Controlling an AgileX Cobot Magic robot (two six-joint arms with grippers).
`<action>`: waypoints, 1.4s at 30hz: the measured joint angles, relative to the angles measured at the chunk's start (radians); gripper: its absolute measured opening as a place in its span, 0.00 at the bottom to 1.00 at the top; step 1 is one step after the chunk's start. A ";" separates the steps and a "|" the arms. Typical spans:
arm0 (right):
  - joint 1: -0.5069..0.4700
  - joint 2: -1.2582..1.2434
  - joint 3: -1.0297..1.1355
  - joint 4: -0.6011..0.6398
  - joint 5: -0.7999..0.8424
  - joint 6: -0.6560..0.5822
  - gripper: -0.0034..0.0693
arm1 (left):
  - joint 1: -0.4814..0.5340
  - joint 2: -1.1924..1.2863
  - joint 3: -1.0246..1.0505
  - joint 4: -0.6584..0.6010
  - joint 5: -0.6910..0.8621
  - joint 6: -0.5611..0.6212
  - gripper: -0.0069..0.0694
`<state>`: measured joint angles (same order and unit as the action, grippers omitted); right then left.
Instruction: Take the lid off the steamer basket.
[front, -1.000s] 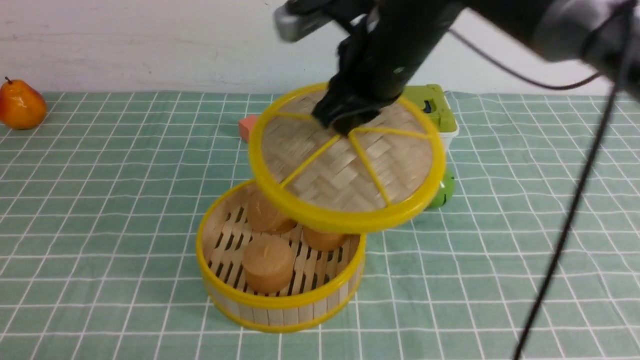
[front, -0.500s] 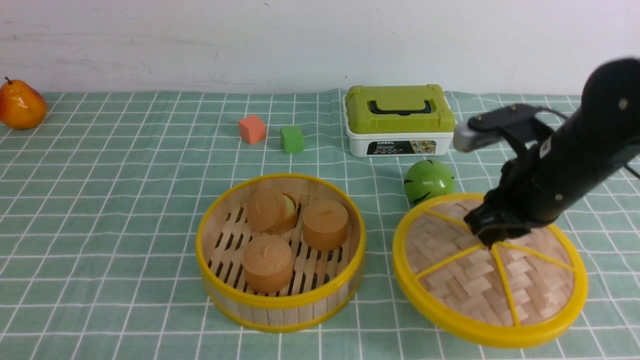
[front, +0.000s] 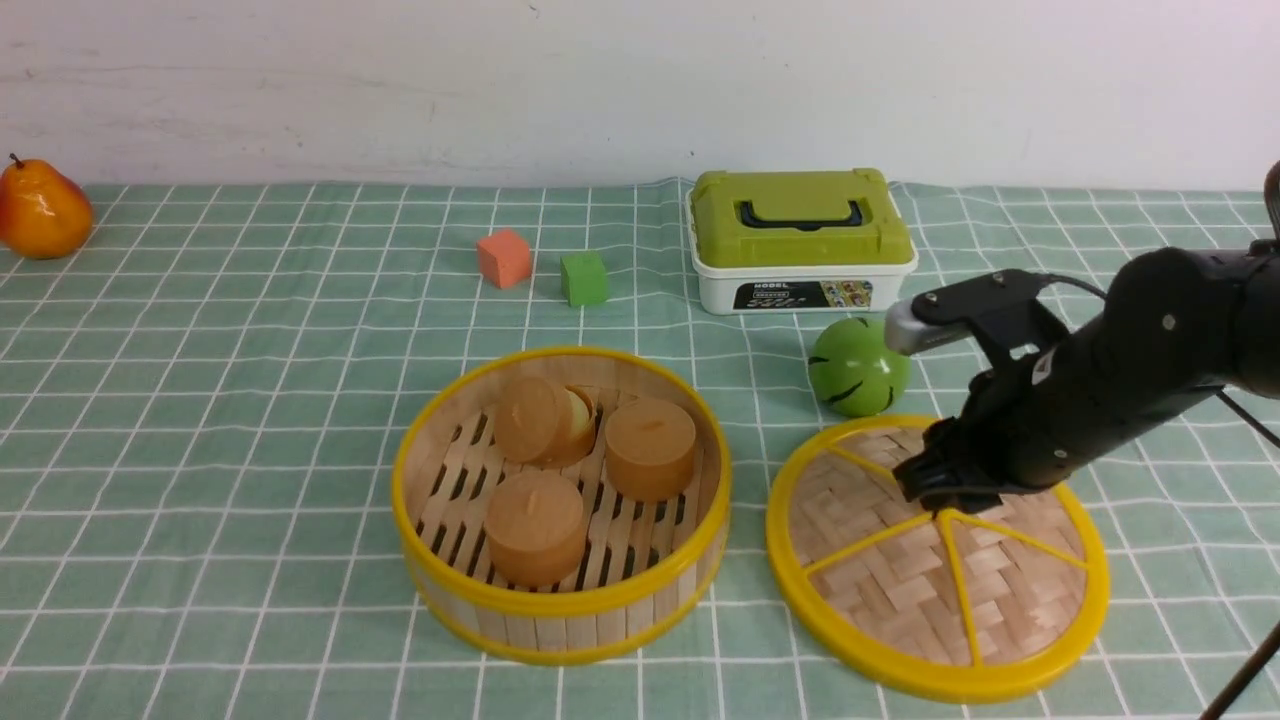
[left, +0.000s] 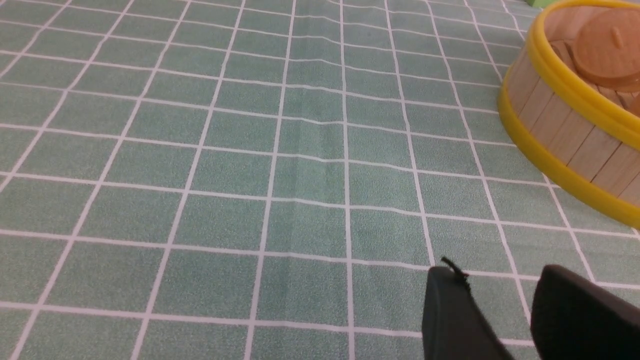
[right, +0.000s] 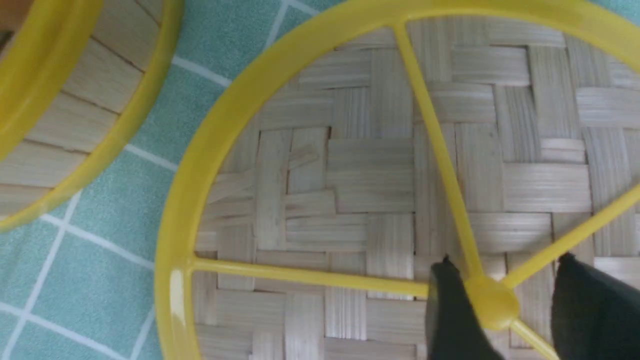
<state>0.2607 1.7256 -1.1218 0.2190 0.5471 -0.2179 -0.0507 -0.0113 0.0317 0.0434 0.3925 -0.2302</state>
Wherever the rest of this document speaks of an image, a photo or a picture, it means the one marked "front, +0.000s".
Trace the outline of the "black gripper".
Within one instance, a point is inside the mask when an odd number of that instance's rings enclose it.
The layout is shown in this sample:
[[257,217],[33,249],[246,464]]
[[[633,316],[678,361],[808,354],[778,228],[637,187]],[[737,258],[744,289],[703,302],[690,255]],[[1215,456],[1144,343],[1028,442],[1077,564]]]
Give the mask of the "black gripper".
[[997,372],[961,414],[927,436],[925,455],[893,477],[908,502],[978,514],[1001,493],[1039,493],[1132,442],[1117,378],[1100,364],[1097,331],[1078,331],[1033,360]]

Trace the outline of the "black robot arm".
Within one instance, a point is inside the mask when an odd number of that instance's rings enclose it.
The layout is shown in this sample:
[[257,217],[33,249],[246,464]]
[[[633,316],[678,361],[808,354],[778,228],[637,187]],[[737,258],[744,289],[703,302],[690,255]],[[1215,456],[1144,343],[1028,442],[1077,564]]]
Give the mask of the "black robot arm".
[[1101,313],[1070,331],[1039,300],[1050,273],[1006,269],[896,302],[901,355],[973,338],[989,361],[960,414],[933,423],[893,477],[929,512],[982,512],[1074,471],[1231,386],[1276,398],[1277,241],[1162,247],[1128,261]]

